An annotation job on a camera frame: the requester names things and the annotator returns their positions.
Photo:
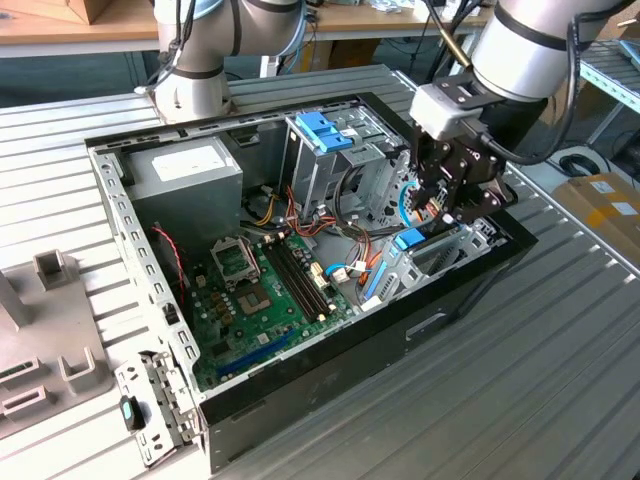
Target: expansion slot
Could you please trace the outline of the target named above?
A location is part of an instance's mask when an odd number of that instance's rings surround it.
[[[329,315],[331,310],[326,300],[284,243],[270,245],[264,253],[310,322],[321,319],[321,315]]]
[[[275,353],[278,350],[281,350],[294,333],[295,333],[295,330],[290,330],[280,338],[277,338],[276,340],[258,348],[257,350],[254,350],[251,353],[247,353],[244,357],[240,357],[237,360],[234,360],[233,362],[227,365],[224,365],[223,367],[217,368],[216,372],[218,376],[222,377],[224,375],[229,375],[230,373],[235,373],[238,370],[248,367],[249,365],[258,363],[262,358],[266,357],[267,355],[271,355],[272,353]]]

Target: white cable connector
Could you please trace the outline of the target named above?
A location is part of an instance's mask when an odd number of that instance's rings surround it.
[[[356,265],[353,267],[353,270],[355,270],[356,272],[364,273],[367,270],[367,262],[358,260],[356,262]]]
[[[349,275],[347,275],[347,271],[344,268],[338,268],[332,272],[331,278],[338,284],[349,281]]]

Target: blue plastic clip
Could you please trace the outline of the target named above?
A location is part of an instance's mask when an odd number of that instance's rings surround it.
[[[407,248],[413,247],[425,240],[425,236],[415,228],[399,233],[395,239],[396,245],[400,247],[400,250],[406,250]]]
[[[353,146],[353,140],[344,137],[336,124],[327,120],[320,112],[301,113],[296,117],[296,125],[324,153]]]

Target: ram slot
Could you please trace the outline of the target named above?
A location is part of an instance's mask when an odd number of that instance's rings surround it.
[[[285,267],[282,260],[270,247],[264,251],[267,260],[276,271],[282,283],[287,288],[293,299],[298,306],[302,309],[304,316],[310,321],[315,321],[316,313],[312,304],[305,297],[304,291],[296,284],[295,280],[290,276],[288,269]]]
[[[309,299],[313,303],[316,313],[328,315],[330,313],[329,305],[327,305],[326,300],[320,295],[320,292],[318,292],[311,279],[302,270],[293,253],[291,253],[291,250],[284,244],[277,245],[274,247],[274,250],[281,256],[291,274],[299,280],[300,285],[304,288],[306,294],[309,295]]]

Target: white label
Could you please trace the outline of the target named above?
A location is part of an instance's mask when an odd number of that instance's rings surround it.
[[[353,128],[345,128],[344,130],[340,130],[340,133],[344,137],[355,137],[358,132],[356,132]]]
[[[611,188],[611,185],[609,185],[607,182],[591,182],[591,185],[593,185],[593,188],[598,190],[600,193],[614,193],[615,192],[615,190],[613,188]]]
[[[227,166],[211,145],[160,155],[151,164],[163,182]]]
[[[633,208],[627,202],[614,202],[611,205],[616,207],[616,210],[618,210],[623,215],[637,215],[638,214],[638,212],[636,212],[635,208]]]

